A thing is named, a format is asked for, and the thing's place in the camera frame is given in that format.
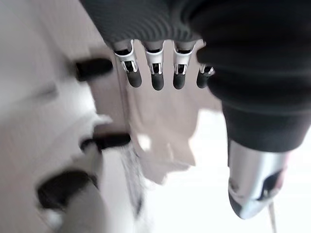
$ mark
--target robotic hand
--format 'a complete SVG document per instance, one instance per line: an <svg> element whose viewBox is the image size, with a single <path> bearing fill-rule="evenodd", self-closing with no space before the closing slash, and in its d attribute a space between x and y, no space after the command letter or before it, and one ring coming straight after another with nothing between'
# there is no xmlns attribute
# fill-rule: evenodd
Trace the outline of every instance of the robotic hand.
<svg viewBox="0 0 311 233"><path fill-rule="evenodd" d="M183 87L195 41L200 88L222 101L228 135L229 200L241 218L272 202L288 154L311 124L310 5L268 0L80 0L129 82L141 85L133 39L146 48L152 84L163 87L163 41L174 41Z"/></svg>

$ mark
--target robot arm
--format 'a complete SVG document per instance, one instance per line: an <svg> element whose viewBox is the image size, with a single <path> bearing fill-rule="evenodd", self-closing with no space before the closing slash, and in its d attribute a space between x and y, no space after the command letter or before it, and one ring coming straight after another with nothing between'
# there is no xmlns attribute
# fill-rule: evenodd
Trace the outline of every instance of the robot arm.
<svg viewBox="0 0 311 233"><path fill-rule="evenodd" d="M280 190L287 154L311 124L311 6L269 0L80 1L134 87L141 77L131 40L145 46L156 90L163 87L161 41L174 41L177 89L185 83L191 43L206 42L197 53L203 64L197 84L208 85L222 101L230 203L241 218L267 206Z"/></svg>

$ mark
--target black fingertip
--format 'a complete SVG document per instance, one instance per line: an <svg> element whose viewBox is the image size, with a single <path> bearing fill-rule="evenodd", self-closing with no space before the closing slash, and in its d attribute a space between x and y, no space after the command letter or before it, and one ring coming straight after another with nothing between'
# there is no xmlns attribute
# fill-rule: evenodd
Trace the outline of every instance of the black fingertip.
<svg viewBox="0 0 311 233"><path fill-rule="evenodd" d="M164 86L163 74L152 74L151 82L155 90L161 90Z"/></svg>
<svg viewBox="0 0 311 233"><path fill-rule="evenodd" d="M174 74L174 79L173 79L174 87L177 90L183 88L184 85L185 85L185 79L186 79L186 75L185 74Z"/></svg>
<svg viewBox="0 0 311 233"><path fill-rule="evenodd" d="M128 81L132 87L140 87L141 85L141 76L139 69L136 72L128 72L126 73Z"/></svg>
<svg viewBox="0 0 311 233"><path fill-rule="evenodd" d="M205 88L207 86L207 78L200 71L198 73L198 77L196 79L196 84L199 88Z"/></svg>

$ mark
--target black rubber cover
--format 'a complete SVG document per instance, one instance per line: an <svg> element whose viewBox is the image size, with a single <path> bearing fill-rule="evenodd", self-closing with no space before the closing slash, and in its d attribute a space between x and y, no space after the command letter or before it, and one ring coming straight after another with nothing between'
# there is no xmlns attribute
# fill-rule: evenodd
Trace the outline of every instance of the black rubber cover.
<svg viewBox="0 0 311 233"><path fill-rule="evenodd" d="M155 90L162 90L164 86L163 73L162 74L152 74L151 75L152 86Z"/></svg>
<svg viewBox="0 0 311 233"><path fill-rule="evenodd" d="M186 75L185 74L175 74L174 73L174 78L173 78L173 85L174 87L179 90L184 87L185 85L185 79Z"/></svg>
<svg viewBox="0 0 311 233"><path fill-rule="evenodd" d="M245 112L223 103L228 137L254 150L286 152L302 143L311 115L267 115Z"/></svg>
<svg viewBox="0 0 311 233"><path fill-rule="evenodd" d="M76 77L80 82L89 81L112 71L113 66L106 58L92 58L75 63Z"/></svg>
<svg viewBox="0 0 311 233"><path fill-rule="evenodd" d="M202 74L200 71L196 79L196 84L199 88L205 88L207 86L207 77L206 75Z"/></svg>
<svg viewBox="0 0 311 233"><path fill-rule="evenodd" d="M241 145L282 152L302 143L311 124L310 9L299 0L211 0L187 14L208 45L198 61L217 70L207 84L223 102L228 137Z"/></svg>
<svg viewBox="0 0 311 233"><path fill-rule="evenodd" d="M142 81L139 68L137 68L136 72L127 72L126 75L132 87L140 87Z"/></svg>
<svg viewBox="0 0 311 233"><path fill-rule="evenodd" d="M199 39L189 28L171 23L171 0L80 0L104 41Z"/></svg>

